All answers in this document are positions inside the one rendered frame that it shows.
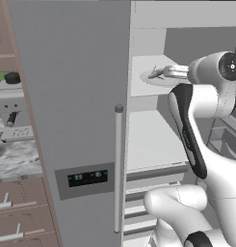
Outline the silver coffee machine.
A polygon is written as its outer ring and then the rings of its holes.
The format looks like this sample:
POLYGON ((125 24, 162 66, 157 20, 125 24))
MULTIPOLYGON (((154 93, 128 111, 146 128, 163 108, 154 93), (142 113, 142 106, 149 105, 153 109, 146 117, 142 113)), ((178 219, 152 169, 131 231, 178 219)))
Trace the silver coffee machine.
POLYGON ((0 115, 3 143, 35 139, 18 72, 9 72, 0 81, 0 115))

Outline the white round plate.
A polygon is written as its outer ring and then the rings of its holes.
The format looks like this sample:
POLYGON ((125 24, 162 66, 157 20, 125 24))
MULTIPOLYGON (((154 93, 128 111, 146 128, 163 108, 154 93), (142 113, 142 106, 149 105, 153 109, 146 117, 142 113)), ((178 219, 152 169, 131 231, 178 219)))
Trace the white round plate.
POLYGON ((162 75, 161 79, 159 79, 159 78, 148 79, 147 77, 151 74, 151 72, 152 72, 152 70, 147 70, 147 71, 143 72, 140 75, 140 78, 144 83, 150 84, 152 86, 171 88, 171 87, 176 86, 180 82, 183 82, 183 83, 188 82, 188 77, 186 79, 171 78, 171 77, 165 77, 164 74, 162 75))

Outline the grey fish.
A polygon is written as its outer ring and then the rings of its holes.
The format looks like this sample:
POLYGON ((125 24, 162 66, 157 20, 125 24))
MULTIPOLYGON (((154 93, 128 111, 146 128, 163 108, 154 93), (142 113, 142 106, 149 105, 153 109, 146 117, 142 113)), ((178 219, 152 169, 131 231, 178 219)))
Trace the grey fish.
POLYGON ((154 68, 151 74, 147 77, 148 79, 159 78, 161 79, 162 75, 164 74, 163 69, 154 68))

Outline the brown drawer front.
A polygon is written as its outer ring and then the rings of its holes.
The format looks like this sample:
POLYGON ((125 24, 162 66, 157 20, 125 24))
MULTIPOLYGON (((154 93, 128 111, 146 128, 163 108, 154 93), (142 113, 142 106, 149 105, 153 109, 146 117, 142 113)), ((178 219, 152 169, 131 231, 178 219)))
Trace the brown drawer front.
POLYGON ((10 208, 22 206, 38 206, 47 203, 42 178, 29 178, 0 183, 0 203, 5 194, 9 193, 9 200, 13 202, 10 208))
POLYGON ((0 247, 59 247, 48 206, 0 213, 0 237, 16 233, 23 236, 0 241, 0 247))

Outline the grey fridge door with display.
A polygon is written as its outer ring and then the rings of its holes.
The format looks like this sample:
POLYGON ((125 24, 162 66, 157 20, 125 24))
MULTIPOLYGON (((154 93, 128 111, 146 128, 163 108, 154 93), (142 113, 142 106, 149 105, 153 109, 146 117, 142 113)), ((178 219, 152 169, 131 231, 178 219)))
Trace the grey fridge door with display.
POLYGON ((131 4, 8 0, 8 7, 63 247, 121 247, 131 4), (119 233, 117 104, 123 105, 119 233))

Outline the brown wall cupboard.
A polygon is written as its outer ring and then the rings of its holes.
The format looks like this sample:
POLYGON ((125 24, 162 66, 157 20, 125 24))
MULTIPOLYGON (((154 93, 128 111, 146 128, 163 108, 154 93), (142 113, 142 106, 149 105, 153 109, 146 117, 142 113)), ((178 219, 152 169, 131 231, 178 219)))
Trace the brown wall cupboard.
POLYGON ((0 72, 17 69, 4 2, 5 0, 0 0, 0 72))

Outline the grey fridge cabinet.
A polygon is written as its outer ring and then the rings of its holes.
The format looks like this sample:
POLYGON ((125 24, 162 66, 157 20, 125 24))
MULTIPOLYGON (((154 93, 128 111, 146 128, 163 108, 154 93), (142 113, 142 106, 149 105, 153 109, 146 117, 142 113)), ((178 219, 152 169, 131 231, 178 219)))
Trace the grey fridge cabinet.
MULTIPOLYGON (((227 30, 236 27, 236 2, 235 1, 171 1, 171 2, 139 2, 132 6, 131 26, 143 32, 143 40, 149 40, 151 30, 177 30, 177 35, 172 37, 173 51, 180 58, 195 56, 196 60, 202 57, 230 51, 219 50, 219 45, 227 45, 229 35, 212 37, 205 42, 201 36, 191 38, 186 35, 186 30, 192 28, 220 28, 227 30)), ((207 185, 202 187, 207 196, 207 206, 201 212, 213 229, 220 227, 215 211, 213 196, 207 185)))

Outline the open fridge door with bins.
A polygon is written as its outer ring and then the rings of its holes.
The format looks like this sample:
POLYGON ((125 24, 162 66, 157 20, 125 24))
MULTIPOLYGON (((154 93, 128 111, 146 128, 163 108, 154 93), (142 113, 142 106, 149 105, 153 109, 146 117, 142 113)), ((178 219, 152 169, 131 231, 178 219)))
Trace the open fridge door with bins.
POLYGON ((207 147, 217 154, 236 160, 236 109, 229 117, 213 121, 207 147))

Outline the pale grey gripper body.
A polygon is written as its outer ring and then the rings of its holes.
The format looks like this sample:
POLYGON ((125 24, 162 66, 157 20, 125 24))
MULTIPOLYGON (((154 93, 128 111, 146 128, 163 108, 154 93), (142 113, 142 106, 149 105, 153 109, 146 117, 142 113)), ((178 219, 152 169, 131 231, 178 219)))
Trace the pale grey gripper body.
POLYGON ((164 76, 171 78, 186 79, 189 68, 187 66, 172 65, 164 68, 164 76))

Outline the white fridge shelf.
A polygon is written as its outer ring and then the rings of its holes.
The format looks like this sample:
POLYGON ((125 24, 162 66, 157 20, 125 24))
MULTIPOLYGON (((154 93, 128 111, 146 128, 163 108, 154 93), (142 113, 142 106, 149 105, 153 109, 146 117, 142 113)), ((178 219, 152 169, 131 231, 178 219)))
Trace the white fridge shelf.
POLYGON ((140 75, 154 68, 163 69, 175 65, 175 61, 166 55, 134 56, 132 60, 131 96, 166 95, 173 87, 159 87, 144 83, 140 75))
POLYGON ((157 110, 130 114, 127 153, 129 171, 186 160, 181 141, 157 110))

